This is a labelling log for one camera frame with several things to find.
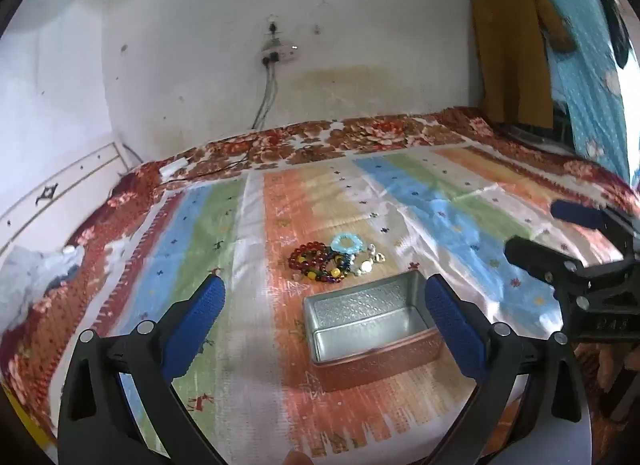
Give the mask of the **person's left hand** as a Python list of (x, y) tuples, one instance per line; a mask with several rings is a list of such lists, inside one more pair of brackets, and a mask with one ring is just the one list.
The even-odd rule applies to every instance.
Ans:
[(285, 456), (282, 465), (314, 465), (314, 463), (305, 453), (292, 450)]

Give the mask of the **person's right hand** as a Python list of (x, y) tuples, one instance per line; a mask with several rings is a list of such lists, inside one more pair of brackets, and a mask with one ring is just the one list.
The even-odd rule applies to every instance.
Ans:
[(609, 391), (621, 370), (639, 371), (639, 347), (580, 343), (574, 350), (588, 393)]

